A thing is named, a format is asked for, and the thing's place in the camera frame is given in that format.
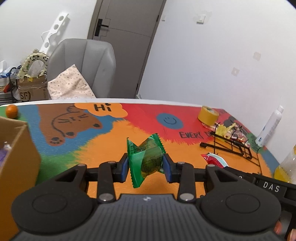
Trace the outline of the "dark green snack packet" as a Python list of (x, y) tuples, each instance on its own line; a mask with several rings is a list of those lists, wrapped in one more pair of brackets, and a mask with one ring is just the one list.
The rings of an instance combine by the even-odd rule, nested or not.
[(157, 133), (152, 134), (139, 146), (127, 138), (127, 155), (133, 188), (139, 188), (145, 178), (153, 173), (164, 173), (165, 148)]

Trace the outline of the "red white snack packet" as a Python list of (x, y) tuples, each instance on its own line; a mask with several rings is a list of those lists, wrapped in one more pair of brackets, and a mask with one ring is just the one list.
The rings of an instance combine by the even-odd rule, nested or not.
[(207, 153), (201, 154), (201, 156), (205, 159), (208, 165), (212, 164), (215, 166), (219, 166), (220, 168), (228, 167), (227, 162), (217, 154)]

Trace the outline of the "orange juice bottle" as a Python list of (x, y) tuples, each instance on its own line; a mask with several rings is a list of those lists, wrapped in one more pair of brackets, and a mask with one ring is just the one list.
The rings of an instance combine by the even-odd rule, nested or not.
[(287, 183), (295, 184), (295, 169), (296, 169), (296, 161), (295, 161), (295, 146), (290, 151), (290, 153), (286, 156), (283, 162), (275, 169), (274, 178), (277, 180), (281, 180)]

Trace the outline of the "white spray bottle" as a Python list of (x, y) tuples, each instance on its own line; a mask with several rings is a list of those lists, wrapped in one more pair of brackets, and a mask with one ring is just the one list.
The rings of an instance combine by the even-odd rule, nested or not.
[(261, 148), (267, 144), (271, 136), (273, 135), (276, 127), (280, 123), (282, 113), (284, 111), (283, 106), (279, 105), (278, 108), (272, 113), (269, 120), (263, 127), (261, 133), (255, 139), (255, 143)]

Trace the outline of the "colourful cat table mat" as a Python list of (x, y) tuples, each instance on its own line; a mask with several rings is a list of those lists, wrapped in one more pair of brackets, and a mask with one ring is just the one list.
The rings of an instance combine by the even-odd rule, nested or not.
[[(18, 105), (18, 120), (28, 124), (41, 156), (35, 185), (77, 165), (96, 168), (107, 161), (119, 161), (127, 152), (127, 138), (136, 145), (157, 133), (174, 162), (196, 168), (206, 166), (201, 154), (213, 153), (200, 143), (213, 143), (210, 130), (198, 120), (199, 107), (140, 103), (43, 103)], [(259, 168), (246, 159), (218, 151), (227, 164), (247, 173)], [(270, 177), (278, 166), (274, 156), (258, 152), (262, 175)]]

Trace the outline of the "yellow candy bag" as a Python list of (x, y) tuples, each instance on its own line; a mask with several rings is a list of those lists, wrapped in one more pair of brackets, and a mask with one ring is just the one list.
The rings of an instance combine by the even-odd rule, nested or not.
[(218, 136), (230, 139), (231, 135), (233, 133), (233, 129), (237, 126), (236, 123), (233, 123), (232, 125), (226, 127), (224, 125), (217, 125), (217, 128), (215, 130), (215, 134), (217, 134)]

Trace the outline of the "yellow tape roll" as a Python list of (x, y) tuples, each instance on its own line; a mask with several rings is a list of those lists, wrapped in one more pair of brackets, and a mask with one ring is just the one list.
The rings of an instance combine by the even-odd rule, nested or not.
[(207, 126), (213, 126), (219, 118), (219, 113), (208, 106), (202, 106), (198, 120)]

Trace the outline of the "brown cardboard box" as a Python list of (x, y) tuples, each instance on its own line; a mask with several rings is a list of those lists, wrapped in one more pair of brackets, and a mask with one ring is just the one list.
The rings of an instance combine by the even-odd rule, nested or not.
[(25, 121), (1, 117), (1, 147), (6, 144), (11, 149), (1, 162), (1, 240), (10, 240), (18, 233), (11, 205), (35, 185), (41, 163)]

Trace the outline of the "dotted cream cushion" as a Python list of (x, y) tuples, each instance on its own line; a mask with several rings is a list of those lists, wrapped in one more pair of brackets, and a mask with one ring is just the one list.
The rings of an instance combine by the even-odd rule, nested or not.
[(75, 65), (49, 81), (47, 87), (51, 99), (96, 98)]

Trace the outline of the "grey upholstered chair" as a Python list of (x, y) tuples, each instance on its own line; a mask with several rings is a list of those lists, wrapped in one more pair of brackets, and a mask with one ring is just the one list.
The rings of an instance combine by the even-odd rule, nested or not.
[(97, 98), (109, 98), (116, 70), (115, 54), (108, 42), (65, 39), (49, 57), (47, 80), (75, 65)]

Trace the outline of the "purple bread packet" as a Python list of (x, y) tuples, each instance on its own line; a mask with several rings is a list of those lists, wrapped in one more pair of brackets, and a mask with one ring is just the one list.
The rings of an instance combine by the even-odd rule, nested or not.
[(11, 145), (8, 142), (1, 142), (0, 147), (0, 165), (4, 162), (7, 154), (11, 150)]

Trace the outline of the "SF cardboard box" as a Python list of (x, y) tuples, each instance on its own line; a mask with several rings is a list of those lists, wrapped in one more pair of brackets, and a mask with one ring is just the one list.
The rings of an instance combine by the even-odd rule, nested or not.
[(17, 80), (21, 102), (48, 100), (47, 81), (44, 75)]

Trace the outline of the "orange fruit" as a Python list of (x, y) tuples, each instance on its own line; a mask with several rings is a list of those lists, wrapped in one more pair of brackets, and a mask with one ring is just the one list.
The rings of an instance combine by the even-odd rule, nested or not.
[(6, 117), (16, 119), (18, 117), (18, 107), (14, 104), (10, 104), (6, 107)]

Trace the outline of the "white perforated board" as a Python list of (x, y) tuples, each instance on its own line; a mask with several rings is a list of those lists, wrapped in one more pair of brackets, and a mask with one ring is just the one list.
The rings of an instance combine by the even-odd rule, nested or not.
[(70, 21), (68, 15), (69, 13), (65, 11), (60, 12), (51, 28), (42, 33), (41, 38), (43, 40), (43, 44), (40, 48), (40, 52), (51, 56), (58, 44), (62, 41), (62, 37), (67, 29)]

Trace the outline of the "white light switch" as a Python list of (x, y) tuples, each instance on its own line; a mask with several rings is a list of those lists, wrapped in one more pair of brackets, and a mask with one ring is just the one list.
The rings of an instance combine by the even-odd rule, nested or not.
[(197, 24), (204, 24), (205, 19), (206, 19), (206, 14), (200, 14), (197, 17), (196, 22), (197, 22)]

